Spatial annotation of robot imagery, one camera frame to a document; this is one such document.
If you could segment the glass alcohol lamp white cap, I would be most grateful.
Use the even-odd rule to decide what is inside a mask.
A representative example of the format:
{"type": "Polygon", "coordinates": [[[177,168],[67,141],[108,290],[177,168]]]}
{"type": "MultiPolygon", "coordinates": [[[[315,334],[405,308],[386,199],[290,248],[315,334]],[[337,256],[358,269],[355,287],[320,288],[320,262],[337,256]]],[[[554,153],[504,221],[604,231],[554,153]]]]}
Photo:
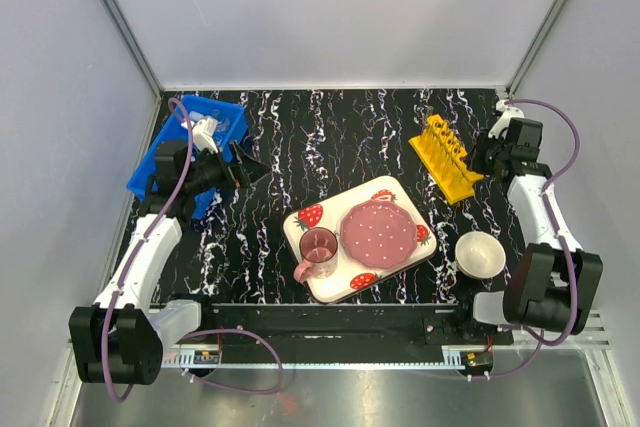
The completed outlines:
{"type": "Polygon", "coordinates": [[[232,119],[225,115],[222,111],[220,110],[214,110],[212,112],[212,117],[216,120],[217,124],[216,124],[216,132],[228,132],[231,124],[232,124],[232,119]]]}

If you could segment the yellow test tube rack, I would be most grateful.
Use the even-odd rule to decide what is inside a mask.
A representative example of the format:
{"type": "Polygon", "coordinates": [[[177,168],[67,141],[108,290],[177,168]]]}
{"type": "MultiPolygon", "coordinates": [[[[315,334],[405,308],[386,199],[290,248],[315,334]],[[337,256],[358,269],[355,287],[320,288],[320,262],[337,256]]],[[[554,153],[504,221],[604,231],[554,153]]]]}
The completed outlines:
{"type": "MultiPolygon", "coordinates": [[[[448,129],[455,135],[449,124],[440,115],[433,115],[439,116],[440,122],[445,122],[448,129]]],[[[420,135],[409,140],[409,144],[450,205],[455,205],[475,195],[475,184],[484,176],[470,172],[464,161],[457,162],[451,158],[449,152],[439,143],[438,138],[434,139],[431,133],[427,133],[423,128],[420,135]]]]}

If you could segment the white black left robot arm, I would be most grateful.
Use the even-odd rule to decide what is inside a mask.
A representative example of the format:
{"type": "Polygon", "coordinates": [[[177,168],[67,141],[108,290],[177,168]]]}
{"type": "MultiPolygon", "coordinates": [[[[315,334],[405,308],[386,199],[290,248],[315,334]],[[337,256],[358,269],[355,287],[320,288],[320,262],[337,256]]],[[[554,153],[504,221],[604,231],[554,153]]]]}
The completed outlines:
{"type": "Polygon", "coordinates": [[[197,300],[174,300],[157,313],[150,306],[169,256],[179,244],[199,195],[212,189],[243,189],[270,169],[237,142],[231,157],[215,149],[194,151],[185,140],[160,143],[154,155],[130,245],[105,289],[89,306],[77,307],[69,331],[84,383],[150,385],[164,355],[182,338],[196,343],[215,333],[216,319],[197,300]]]}

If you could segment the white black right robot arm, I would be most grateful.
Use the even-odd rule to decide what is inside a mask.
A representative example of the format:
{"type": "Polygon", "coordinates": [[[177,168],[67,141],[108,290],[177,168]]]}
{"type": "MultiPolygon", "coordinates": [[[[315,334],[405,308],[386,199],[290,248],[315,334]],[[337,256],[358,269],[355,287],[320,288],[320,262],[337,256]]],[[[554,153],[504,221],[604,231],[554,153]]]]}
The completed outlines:
{"type": "Polygon", "coordinates": [[[519,266],[504,290],[475,295],[472,309],[454,318],[454,331],[466,343],[486,336],[490,325],[557,332],[558,345],[580,334],[603,273],[599,255],[575,239],[555,197],[554,179],[538,156],[543,125],[515,110],[503,113],[478,137],[470,169],[500,182],[518,217],[525,242],[519,266]]]}

